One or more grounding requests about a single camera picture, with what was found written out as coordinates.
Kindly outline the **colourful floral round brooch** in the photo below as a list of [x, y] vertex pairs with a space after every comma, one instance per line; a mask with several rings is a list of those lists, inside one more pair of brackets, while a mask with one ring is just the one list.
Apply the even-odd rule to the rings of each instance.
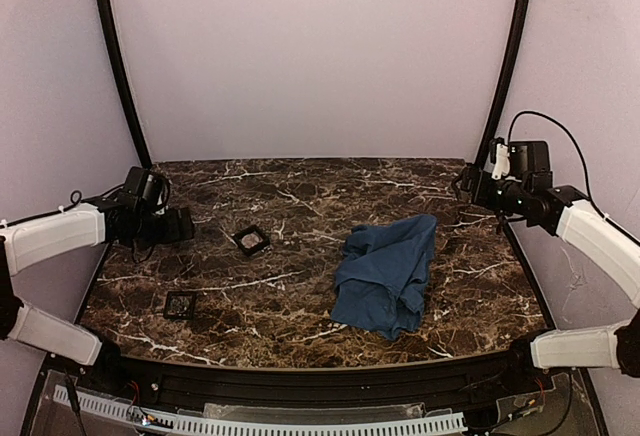
[[168, 311], [171, 314], [185, 314], [190, 307], [191, 298], [187, 296], [172, 296], [168, 301]]

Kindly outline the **blue garment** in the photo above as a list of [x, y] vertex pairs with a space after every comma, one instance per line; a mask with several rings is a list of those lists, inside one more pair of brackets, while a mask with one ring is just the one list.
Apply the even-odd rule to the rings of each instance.
[[334, 273], [332, 321], [395, 341], [415, 332], [425, 311], [437, 219], [419, 214], [386, 226], [358, 225]]

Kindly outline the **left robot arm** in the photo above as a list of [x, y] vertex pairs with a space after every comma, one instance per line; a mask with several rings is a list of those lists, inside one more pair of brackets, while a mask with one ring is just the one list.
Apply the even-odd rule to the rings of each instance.
[[1, 222], [1, 338], [91, 367], [103, 352], [101, 338], [18, 297], [12, 278], [21, 271], [84, 247], [117, 243], [132, 251], [188, 241], [195, 226], [188, 208], [170, 205], [171, 184], [162, 174], [132, 167], [125, 181], [85, 198], [80, 191], [53, 211]]

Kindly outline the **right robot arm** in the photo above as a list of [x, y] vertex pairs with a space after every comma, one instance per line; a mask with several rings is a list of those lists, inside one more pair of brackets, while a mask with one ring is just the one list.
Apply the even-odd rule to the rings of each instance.
[[[544, 141], [490, 144], [492, 170], [467, 164], [451, 186], [456, 197], [493, 212], [500, 222], [522, 218], [574, 247], [639, 304], [639, 246], [616, 223], [601, 216], [588, 196], [571, 185], [555, 186]], [[639, 375], [639, 319], [600, 327], [547, 330], [514, 342], [518, 363], [536, 370], [612, 368]]]

